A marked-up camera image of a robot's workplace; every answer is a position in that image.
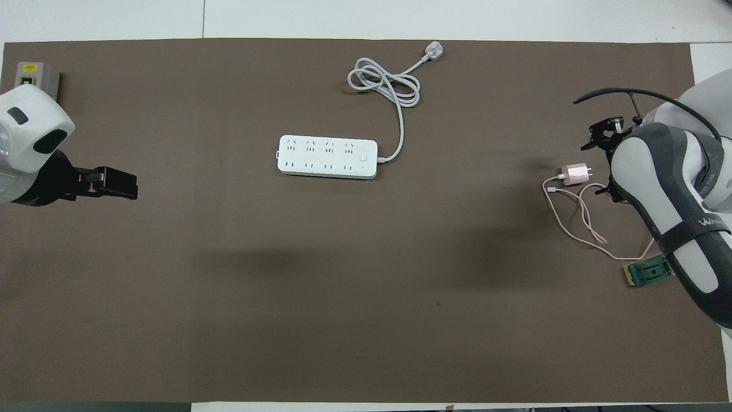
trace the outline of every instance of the gray box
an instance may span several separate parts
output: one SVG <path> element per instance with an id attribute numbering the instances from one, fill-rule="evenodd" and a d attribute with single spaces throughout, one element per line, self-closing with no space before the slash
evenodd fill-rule
<path id="1" fill-rule="evenodd" d="M 58 70 L 46 63 L 20 62 L 15 74 L 15 87 L 21 84 L 33 84 L 56 100 L 59 95 L 60 76 Z"/>

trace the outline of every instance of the power strip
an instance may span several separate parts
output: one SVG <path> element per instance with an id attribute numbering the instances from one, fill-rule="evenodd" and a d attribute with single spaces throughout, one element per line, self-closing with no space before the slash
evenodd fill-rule
<path id="1" fill-rule="evenodd" d="M 277 168 L 301 176 L 373 179 L 378 146 L 373 140 L 338 137 L 280 137 Z"/>

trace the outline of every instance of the power cord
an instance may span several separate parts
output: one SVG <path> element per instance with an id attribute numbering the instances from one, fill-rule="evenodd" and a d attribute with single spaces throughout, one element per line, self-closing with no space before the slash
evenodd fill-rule
<path id="1" fill-rule="evenodd" d="M 362 57 L 356 60 L 354 69 L 348 73 L 348 85 L 352 89 L 359 92 L 374 90 L 397 106 L 397 113 L 399 115 L 399 145 L 388 158 L 377 158 L 377 163 L 386 163 L 392 160 L 402 150 L 404 143 L 404 117 L 402 115 L 402 107 L 414 107 L 419 102 L 419 80 L 409 73 L 427 60 L 437 60 L 442 56 L 442 52 L 443 48 L 440 42 L 430 43 L 425 49 L 425 55 L 412 67 L 399 74 L 392 74 L 372 59 Z M 354 76 L 356 76 L 361 85 L 353 82 Z M 406 87 L 410 92 L 397 92 L 392 83 Z"/>
<path id="2" fill-rule="evenodd" d="M 582 199 L 582 195 L 585 193 L 585 190 L 587 188 L 590 188 L 590 187 L 593 187 L 593 186 L 600 187 L 600 188 L 604 188 L 605 185 L 602 185 L 600 183 L 590 183 L 590 184 L 586 185 L 585 187 L 583 187 L 582 190 L 580 190 L 580 193 L 578 195 L 572 193 L 571 191 L 564 190 L 562 188 L 553 188 L 553 187 L 549 187 L 548 188 L 547 187 L 547 183 L 549 183 L 550 181 L 552 181 L 552 180 L 560 180 L 560 179 L 563 179 L 563 178 L 564 178 L 564 175 L 558 174 L 556 176 L 549 177 L 548 179 L 544 180 L 544 182 L 542 182 L 542 192 L 544 192 L 544 197 L 547 199 L 547 203 L 549 204 L 549 207 L 551 208 L 551 211 L 554 214 L 554 218 L 556 219 L 556 223 L 559 225 L 559 228 L 562 229 L 564 231 L 564 233 L 567 234 L 567 236 L 569 236 L 570 238 L 572 238 L 572 239 L 574 239 L 574 240 L 576 240 L 578 242 L 585 243 L 586 245 L 590 245 L 593 248 L 595 248 L 597 250 L 600 250 L 602 253 L 607 254 L 609 257 L 611 257 L 611 258 L 613 258 L 615 260 L 633 260 L 633 261 L 636 261 L 636 260 L 641 260 L 641 259 L 643 259 L 646 256 L 646 254 L 648 253 L 648 250 L 651 248 L 651 245 L 654 242 L 653 239 L 651 239 L 651 241 L 649 242 L 648 246 L 646 246 L 646 250 L 644 250 L 643 251 L 643 254 L 640 255 L 639 257 L 617 257 L 614 254 L 612 254 L 610 251 L 608 251 L 607 249 L 605 249 L 605 248 L 603 248 L 601 246 L 598 246 L 598 245 L 596 245 L 596 244 L 594 244 L 592 242 L 588 242 L 587 240 L 580 239 L 577 236 L 574 236 L 564 226 L 564 224 L 561 222 L 561 219 L 559 218 L 559 214 L 556 212 L 556 209 L 554 207 L 554 203 L 552 202 L 551 197 L 549 197 L 549 193 L 559 192 L 559 193 L 564 194 L 566 196 L 572 197 L 577 202 L 577 204 L 579 205 L 580 211 L 581 211 L 581 214 L 582 214 L 582 222 L 584 223 L 585 227 L 590 232 L 590 234 L 592 235 L 592 237 L 597 242 L 599 242 L 599 243 L 607 244 L 608 241 L 603 236 L 601 236 L 600 233 L 597 233 L 597 231 L 592 227 L 592 220 L 591 220 L 591 217 L 590 217 L 589 209 L 587 208 L 587 204 L 585 203 L 585 201 Z"/>

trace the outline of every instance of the black cable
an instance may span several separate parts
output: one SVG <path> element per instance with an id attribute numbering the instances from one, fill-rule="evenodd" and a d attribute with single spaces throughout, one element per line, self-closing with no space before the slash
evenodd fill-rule
<path id="1" fill-rule="evenodd" d="M 720 136 L 720 132 L 717 131 L 717 128 L 713 126 L 704 116 L 699 114 L 696 110 L 693 108 L 690 108 L 689 106 L 683 104 L 682 102 L 672 99 L 666 95 L 662 95 L 660 93 L 656 92 L 649 92 L 648 90 L 642 90 L 642 89 L 625 89 L 622 87 L 606 87 L 604 89 L 597 89 L 593 92 L 587 93 L 586 95 L 578 98 L 573 102 L 573 104 L 582 103 L 585 100 L 589 100 L 592 98 L 596 98 L 597 96 L 602 95 L 609 95 L 610 93 L 627 93 L 628 95 L 632 94 L 639 94 L 639 95 L 647 95 L 652 96 L 657 99 L 665 100 L 674 106 L 677 106 L 679 108 L 684 109 L 688 114 L 691 114 L 694 116 L 698 121 L 700 121 L 703 125 L 706 126 L 706 128 L 709 129 L 709 131 L 712 132 L 712 135 L 714 135 L 714 139 L 716 139 L 719 143 L 722 142 L 722 137 Z"/>

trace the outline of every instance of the power plug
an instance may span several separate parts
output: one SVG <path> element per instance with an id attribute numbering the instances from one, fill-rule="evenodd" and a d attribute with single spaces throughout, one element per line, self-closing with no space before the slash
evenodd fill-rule
<path id="1" fill-rule="evenodd" d="M 430 60 L 437 60 L 442 56 L 442 53 L 444 52 L 444 48 L 442 47 L 442 44 L 438 41 L 434 41 L 427 45 L 427 48 L 425 48 L 425 55 L 430 58 Z"/>
<path id="2" fill-rule="evenodd" d="M 578 185 L 590 180 L 592 168 L 587 167 L 585 163 L 568 164 L 561 167 L 561 173 L 557 178 L 562 179 L 565 186 Z"/>
<path id="3" fill-rule="evenodd" d="M 373 179 L 378 145 L 373 140 L 338 137 L 280 137 L 277 168 L 301 176 Z"/>

